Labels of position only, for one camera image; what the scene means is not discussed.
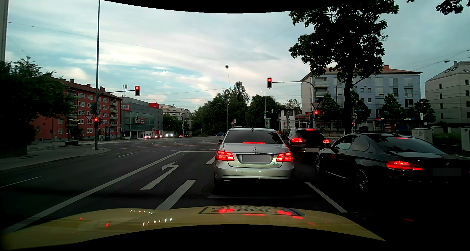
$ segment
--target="red apartment building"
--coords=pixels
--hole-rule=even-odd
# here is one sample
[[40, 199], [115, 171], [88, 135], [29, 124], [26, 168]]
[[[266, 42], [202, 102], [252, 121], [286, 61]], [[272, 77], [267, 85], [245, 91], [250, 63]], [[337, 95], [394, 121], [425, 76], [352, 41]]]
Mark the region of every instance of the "red apartment building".
[[[88, 122], [85, 115], [90, 114], [90, 103], [96, 101], [95, 88], [91, 84], [81, 85], [75, 83], [74, 79], [70, 79], [70, 81], [61, 79], [61, 82], [69, 87], [64, 94], [75, 97], [73, 101], [75, 110], [60, 119], [39, 116], [36, 120], [32, 121], [31, 125], [36, 129], [35, 139], [44, 142], [73, 140], [76, 133], [80, 130], [82, 136], [80, 140], [94, 139], [94, 122]], [[100, 87], [98, 93], [103, 92], [106, 92], [106, 89]], [[103, 119], [103, 123], [99, 124], [101, 135], [104, 135], [106, 127], [110, 127], [111, 139], [120, 138], [121, 98], [113, 94], [104, 93], [100, 95], [98, 104], [100, 105], [98, 118]]]

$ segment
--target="yellow car hood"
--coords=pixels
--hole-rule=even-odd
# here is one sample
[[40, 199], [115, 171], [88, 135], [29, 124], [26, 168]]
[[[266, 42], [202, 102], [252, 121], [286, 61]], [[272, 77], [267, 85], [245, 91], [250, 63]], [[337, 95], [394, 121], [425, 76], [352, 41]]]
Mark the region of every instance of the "yellow car hood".
[[325, 230], [385, 241], [342, 216], [269, 206], [208, 206], [168, 211], [109, 209], [86, 212], [2, 236], [6, 250], [60, 245], [169, 227], [251, 224]]

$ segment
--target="road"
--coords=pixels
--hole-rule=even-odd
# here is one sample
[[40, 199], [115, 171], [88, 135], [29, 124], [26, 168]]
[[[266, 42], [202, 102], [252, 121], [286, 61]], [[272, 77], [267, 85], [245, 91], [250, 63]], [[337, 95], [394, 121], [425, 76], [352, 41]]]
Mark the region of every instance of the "road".
[[114, 208], [261, 205], [431, 220], [436, 211], [459, 212], [462, 208], [463, 212], [466, 206], [463, 192], [446, 188], [386, 188], [372, 199], [355, 199], [337, 179], [317, 176], [308, 157], [296, 158], [291, 187], [261, 184], [257, 188], [236, 186], [215, 191], [212, 161], [219, 139], [100, 141], [99, 147], [109, 148], [109, 152], [0, 174], [1, 229], [18, 230]]

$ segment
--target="yield sign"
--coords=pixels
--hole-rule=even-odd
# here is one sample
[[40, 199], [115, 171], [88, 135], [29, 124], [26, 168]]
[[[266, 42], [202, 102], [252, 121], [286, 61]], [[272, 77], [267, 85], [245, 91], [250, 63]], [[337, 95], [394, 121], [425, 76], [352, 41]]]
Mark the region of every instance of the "yield sign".
[[85, 115], [86, 119], [88, 122], [91, 122], [91, 119], [93, 118], [93, 114]]
[[312, 106], [314, 106], [314, 109], [317, 110], [318, 106], [320, 105], [319, 102], [312, 102]]

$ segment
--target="license plate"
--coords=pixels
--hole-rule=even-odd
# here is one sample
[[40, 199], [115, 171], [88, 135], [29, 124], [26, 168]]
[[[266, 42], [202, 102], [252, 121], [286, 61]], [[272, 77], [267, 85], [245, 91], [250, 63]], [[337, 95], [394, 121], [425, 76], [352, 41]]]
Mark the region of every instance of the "license plate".
[[249, 163], [266, 163], [271, 162], [270, 155], [242, 155], [243, 162]]
[[305, 148], [305, 152], [318, 152], [320, 148]]
[[459, 167], [435, 167], [432, 169], [433, 177], [460, 177], [461, 169]]

